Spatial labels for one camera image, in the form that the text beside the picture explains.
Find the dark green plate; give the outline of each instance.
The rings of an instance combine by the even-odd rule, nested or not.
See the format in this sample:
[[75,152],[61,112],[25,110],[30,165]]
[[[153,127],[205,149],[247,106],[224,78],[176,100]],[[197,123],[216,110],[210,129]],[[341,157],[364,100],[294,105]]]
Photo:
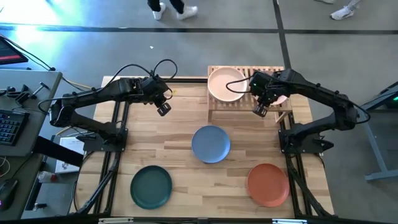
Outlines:
[[160,166],[147,166],[132,178],[130,194],[141,208],[155,209],[164,205],[172,193],[170,174]]

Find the black pants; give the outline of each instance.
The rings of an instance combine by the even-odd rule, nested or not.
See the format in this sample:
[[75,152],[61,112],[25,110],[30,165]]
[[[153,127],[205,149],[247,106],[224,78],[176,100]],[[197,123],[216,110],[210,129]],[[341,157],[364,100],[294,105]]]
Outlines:
[[[184,2],[182,0],[170,0],[174,9],[179,13],[184,13]],[[152,9],[152,11],[159,12],[160,11],[160,4],[159,0],[148,0],[148,5]]]

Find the gray floor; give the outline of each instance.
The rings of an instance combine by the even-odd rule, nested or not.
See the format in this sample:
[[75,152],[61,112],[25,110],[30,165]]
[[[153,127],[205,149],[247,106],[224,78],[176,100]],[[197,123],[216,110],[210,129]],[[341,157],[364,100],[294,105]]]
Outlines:
[[[186,0],[197,4],[200,11],[198,17],[183,22],[175,20],[171,7],[162,21],[154,21],[145,0],[53,0],[53,8],[44,0],[24,7],[18,4],[20,1],[6,4],[0,22],[91,27],[277,28],[271,0]],[[330,20],[329,13],[345,2],[326,5],[312,0],[279,0],[286,29],[397,29],[398,1],[364,0],[354,17]],[[16,12],[24,16],[15,16]],[[40,32],[23,26],[2,33],[62,71],[67,79],[89,86],[98,86],[104,75],[112,75],[124,64],[152,68],[163,58],[176,61],[180,76],[205,76],[208,65],[284,65],[278,34]],[[293,69],[312,82],[347,94],[358,104],[397,81],[398,35],[287,34],[286,41]],[[28,66],[40,69],[31,63]],[[159,70],[161,75],[171,72],[168,66]],[[142,72],[131,69],[123,75]],[[72,90],[62,83],[57,95]],[[310,105],[314,118],[330,112],[316,102]],[[93,112],[94,107],[80,110],[87,116]],[[46,124],[41,135],[49,138],[57,131]],[[371,183],[364,179],[364,175],[379,169],[362,127],[343,133],[330,131],[326,138],[335,143],[324,160],[336,214],[398,223],[398,178]],[[398,159],[398,155],[389,156]],[[53,167],[54,161],[50,161],[48,169]],[[62,177],[62,182],[69,184],[43,186],[38,202],[48,203],[49,207],[25,212],[24,218],[66,214],[74,178]]]

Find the sneaker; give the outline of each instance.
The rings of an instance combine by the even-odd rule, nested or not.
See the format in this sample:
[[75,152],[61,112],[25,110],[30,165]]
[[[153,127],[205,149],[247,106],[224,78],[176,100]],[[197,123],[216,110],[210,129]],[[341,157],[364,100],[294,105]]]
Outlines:
[[326,4],[334,4],[336,2],[336,0],[314,0],[314,1],[320,1]]
[[330,14],[330,18],[334,20],[342,20],[354,15],[354,11],[348,9],[347,6],[344,6],[342,9],[337,10],[336,12]]
[[179,14],[177,13],[177,19],[183,20],[189,17],[192,17],[198,13],[198,8],[196,6],[185,6],[184,13]]
[[162,18],[162,14],[163,12],[166,10],[166,5],[164,3],[160,3],[160,11],[159,12],[155,12],[152,11],[154,13],[154,17],[156,20],[159,20],[160,18]]

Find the keyboard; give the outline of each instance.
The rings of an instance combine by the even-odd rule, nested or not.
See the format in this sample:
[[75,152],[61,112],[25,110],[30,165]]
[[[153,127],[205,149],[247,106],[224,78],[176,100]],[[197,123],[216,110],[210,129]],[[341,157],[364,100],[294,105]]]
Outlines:
[[29,115],[26,112],[0,110],[0,144],[15,146]]

